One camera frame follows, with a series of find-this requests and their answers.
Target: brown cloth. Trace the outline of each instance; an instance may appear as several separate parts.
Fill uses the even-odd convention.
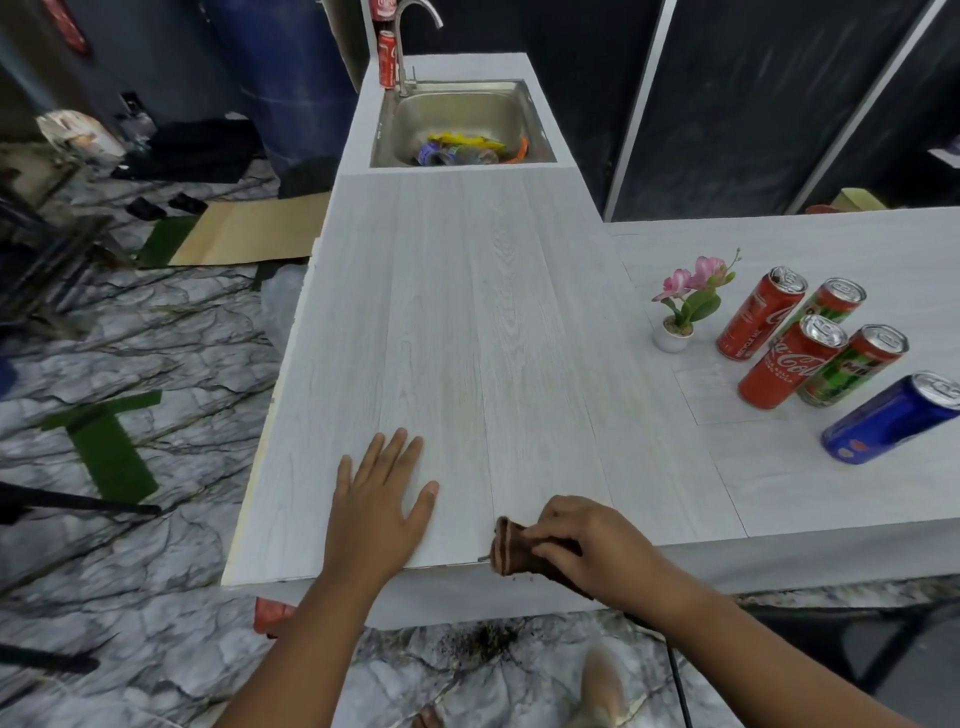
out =
[[[546,576],[550,581],[555,581],[561,586],[567,587],[580,596],[593,599],[592,596],[585,594],[566,578],[557,567],[541,556],[535,555],[531,550],[537,544],[549,543],[562,546],[577,556],[581,556],[583,551],[580,550],[580,544],[573,539],[528,539],[523,535],[525,528],[526,526],[514,523],[506,516],[501,516],[496,520],[496,530],[493,535],[493,543],[490,546],[490,563],[493,570],[501,576],[510,576],[515,573],[538,573]]]

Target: coca-cola can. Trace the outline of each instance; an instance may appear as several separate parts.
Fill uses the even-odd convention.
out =
[[[795,323],[736,387],[748,404],[773,409],[847,346],[847,333],[818,314]]]
[[[393,88],[396,83],[396,35],[393,31],[380,31],[379,38],[376,52],[380,58],[380,85]]]
[[[749,359],[803,300],[805,292],[803,276],[785,265],[773,268],[733,314],[717,339],[717,350],[737,361]]]
[[[370,0],[370,16],[374,20],[393,20],[396,15],[396,0]]]

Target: plastic bag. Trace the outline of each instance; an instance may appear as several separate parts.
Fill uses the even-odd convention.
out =
[[[260,288],[260,323],[281,356],[287,351],[304,276],[305,265],[285,265]]]

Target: green soda can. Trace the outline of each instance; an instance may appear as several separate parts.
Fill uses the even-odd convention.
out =
[[[776,336],[770,337],[770,346],[776,344],[786,330],[800,321],[804,316],[815,313],[839,324],[850,316],[861,303],[867,300],[867,292],[863,286],[857,285],[849,279],[827,279],[821,283],[810,297],[803,302],[797,312],[790,318]]]
[[[893,327],[868,324],[850,337],[850,344],[797,390],[815,407],[829,407],[877,372],[910,351],[906,336]]]

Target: white flower pot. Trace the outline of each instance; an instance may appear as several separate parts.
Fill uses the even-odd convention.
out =
[[[682,352],[686,349],[686,345],[690,343],[690,339],[693,338],[693,331],[686,336],[681,336],[679,333],[673,333],[667,330],[665,324],[669,318],[672,317],[667,316],[660,322],[659,326],[654,326],[654,344],[656,344],[657,348],[662,352]]]

